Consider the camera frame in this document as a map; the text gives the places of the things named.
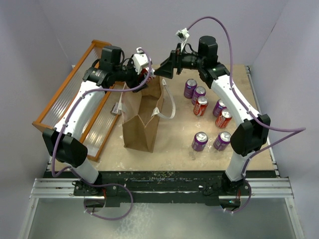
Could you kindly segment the aluminium front rail frame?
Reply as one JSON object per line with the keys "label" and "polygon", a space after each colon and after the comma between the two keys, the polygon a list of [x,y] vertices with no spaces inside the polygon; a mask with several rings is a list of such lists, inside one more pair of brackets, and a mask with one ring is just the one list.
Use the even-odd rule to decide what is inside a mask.
{"label": "aluminium front rail frame", "polygon": [[34,181],[21,239],[303,239],[289,179],[253,179],[239,208],[75,196],[69,179]]}

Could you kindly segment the purple soda can far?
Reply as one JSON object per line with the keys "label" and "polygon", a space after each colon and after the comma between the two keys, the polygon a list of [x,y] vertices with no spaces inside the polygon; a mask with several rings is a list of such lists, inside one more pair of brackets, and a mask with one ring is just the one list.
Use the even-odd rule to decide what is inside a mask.
{"label": "purple soda can far", "polygon": [[197,82],[194,79],[188,79],[185,82],[184,93],[183,93],[184,97],[187,99],[191,99],[196,87],[197,87]]}

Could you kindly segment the purple soda can front right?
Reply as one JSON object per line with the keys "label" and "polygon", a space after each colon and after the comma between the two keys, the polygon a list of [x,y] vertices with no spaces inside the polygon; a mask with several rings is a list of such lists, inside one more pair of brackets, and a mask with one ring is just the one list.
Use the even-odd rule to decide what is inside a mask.
{"label": "purple soda can front right", "polygon": [[213,146],[218,151],[223,151],[230,144],[231,134],[227,131],[220,132],[215,139]]}

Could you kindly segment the orange wooden framed tray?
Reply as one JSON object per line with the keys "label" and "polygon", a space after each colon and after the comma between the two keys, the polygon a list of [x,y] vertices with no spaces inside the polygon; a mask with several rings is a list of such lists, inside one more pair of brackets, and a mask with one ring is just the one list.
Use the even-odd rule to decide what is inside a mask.
{"label": "orange wooden framed tray", "polygon": [[[67,110],[80,89],[85,71],[92,63],[101,57],[102,48],[110,45],[108,42],[93,40],[89,48],[75,65],[68,77],[57,90],[40,116],[32,125],[40,132],[45,128],[53,128],[59,120],[66,116]],[[120,99],[118,93],[106,93],[99,101],[92,116],[84,121],[84,129],[80,131],[80,142],[88,148],[88,159],[99,161],[103,148],[118,119],[111,114],[112,107]]]}

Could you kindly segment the purple soda can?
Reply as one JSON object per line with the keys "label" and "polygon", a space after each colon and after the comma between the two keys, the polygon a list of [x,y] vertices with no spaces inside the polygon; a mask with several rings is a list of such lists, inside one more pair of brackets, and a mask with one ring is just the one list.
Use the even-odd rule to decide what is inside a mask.
{"label": "purple soda can", "polygon": [[213,109],[213,112],[212,114],[215,116],[215,117],[218,117],[220,112],[226,108],[226,105],[223,103],[223,101],[221,99],[219,99],[217,102],[216,102],[216,105]]}
{"label": "purple soda can", "polygon": [[220,132],[215,139],[213,146],[218,151],[223,151],[230,144],[231,134],[227,131]]}
{"label": "purple soda can", "polygon": [[202,86],[197,86],[193,91],[191,102],[193,105],[196,104],[197,98],[206,95],[206,90]]}
{"label": "purple soda can", "polygon": [[197,87],[197,82],[194,79],[188,79],[185,82],[184,93],[183,93],[184,97],[187,99],[191,99],[196,87]]}
{"label": "purple soda can", "polygon": [[192,142],[192,149],[200,152],[203,151],[206,144],[208,142],[208,136],[206,133],[200,131],[198,133],[195,134],[193,142]]}

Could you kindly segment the small brown packet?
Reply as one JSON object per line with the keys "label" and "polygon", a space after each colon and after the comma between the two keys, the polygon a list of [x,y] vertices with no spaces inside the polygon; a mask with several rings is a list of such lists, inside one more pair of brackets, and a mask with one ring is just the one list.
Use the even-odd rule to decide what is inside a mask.
{"label": "small brown packet", "polygon": [[111,114],[113,114],[113,115],[115,115],[115,116],[122,114],[121,106],[119,105],[118,102],[116,102],[116,103],[114,104],[114,106],[112,107]]}

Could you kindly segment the brown canvas tote bag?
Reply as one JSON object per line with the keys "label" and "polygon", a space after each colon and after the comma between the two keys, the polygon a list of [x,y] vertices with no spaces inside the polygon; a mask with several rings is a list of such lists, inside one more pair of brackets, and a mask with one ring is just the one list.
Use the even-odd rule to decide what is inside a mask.
{"label": "brown canvas tote bag", "polygon": [[[171,104],[170,115],[164,115],[162,106],[167,93]],[[144,152],[153,152],[160,119],[170,120],[175,116],[174,98],[166,80],[159,76],[148,82],[148,87],[134,93],[122,92],[119,101],[122,113],[124,147]]]}

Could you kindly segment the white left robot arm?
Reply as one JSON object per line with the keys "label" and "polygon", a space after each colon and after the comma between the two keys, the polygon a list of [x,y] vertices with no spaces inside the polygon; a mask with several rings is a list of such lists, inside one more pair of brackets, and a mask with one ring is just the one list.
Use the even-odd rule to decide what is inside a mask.
{"label": "white left robot arm", "polygon": [[102,48],[101,57],[85,71],[79,91],[69,109],[52,128],[46,128],[42,137],[51,156],[51,173],[58,177],[69,169],[86,182],[91,195],[101,193],[100,173],[88,159],[88,149],[80,142],[84,126],[97,109],[106,93],[116,92],[112,86],[125,82],[127,91],[139,91],[146,86],[152,73],[152,61],[142,48],[130,58],[124,58],[120,47]]}

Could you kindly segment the red cola can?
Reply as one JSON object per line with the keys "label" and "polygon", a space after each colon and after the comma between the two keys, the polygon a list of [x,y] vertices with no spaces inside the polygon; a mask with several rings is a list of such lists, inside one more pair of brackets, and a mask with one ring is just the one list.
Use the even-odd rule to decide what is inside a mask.
{"label": "red cola can", "polygon": [[223,109],[215,121],[215,125],[218,128],[226,128],[229,122],[232,120],[232,114],[229,109]]}
{"label": "red cola can", "polygon": [[196,116],[200,117],[205,114],[208,106],[208,98],[206,96],[200,96],[197,98],[193,112]]}
{"label": "red cola can", "polygon": [[142,70],[142,81],[146,79],[146,84],[149,83],[154,77],[155,75],[153,68],[146,67]]}

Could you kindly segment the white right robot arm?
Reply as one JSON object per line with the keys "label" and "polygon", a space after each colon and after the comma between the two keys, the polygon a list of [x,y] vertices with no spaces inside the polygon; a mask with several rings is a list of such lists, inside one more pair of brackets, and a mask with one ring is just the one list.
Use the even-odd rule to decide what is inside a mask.
{"label": "white right robot arm", "polygon": [[183,69],[197,70],[200,79],[226,104],[237,128],[231,136],[233,155],[223,173],[221,187],[225,194],[233,195],[244,183],[249,159],[266,143],[271,120],[267,114],[262,115],[250,106],[239,92],[230,71],[218,61],[218,44],[214,37],[200,37],[198,50],[190,53],[184,49],[186,44],[186,37],[182,37],[176,49],[155,70],[155,75],[171,79]]}

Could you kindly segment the purple soda can front left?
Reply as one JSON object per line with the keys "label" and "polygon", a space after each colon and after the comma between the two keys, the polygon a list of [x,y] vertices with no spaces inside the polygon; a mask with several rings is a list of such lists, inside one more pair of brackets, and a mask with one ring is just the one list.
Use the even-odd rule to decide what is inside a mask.
{"label": "purple soda can front left", "polygon": [[193,142],[192,142],[192,149],[200,152],[203,151],[206,144],[208,142],[208,136],[206,133],[200,131],[198,133],[195,134]]}

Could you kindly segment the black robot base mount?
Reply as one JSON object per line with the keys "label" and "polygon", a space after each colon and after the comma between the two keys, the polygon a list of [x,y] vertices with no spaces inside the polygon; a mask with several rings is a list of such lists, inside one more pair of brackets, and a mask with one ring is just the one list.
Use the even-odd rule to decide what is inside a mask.
{"label": "black robot base mount", "polygon": [[75,196],[106,197],[107,207],[134,202],[239,208],[239,198],[249,195],[253,179],[273,178],[274,170],[248,171],[245,181],[235,183],[227,182],[222,171],[102,171],[96,187],[92,187],[72,172],[58,176],[71,181]]}

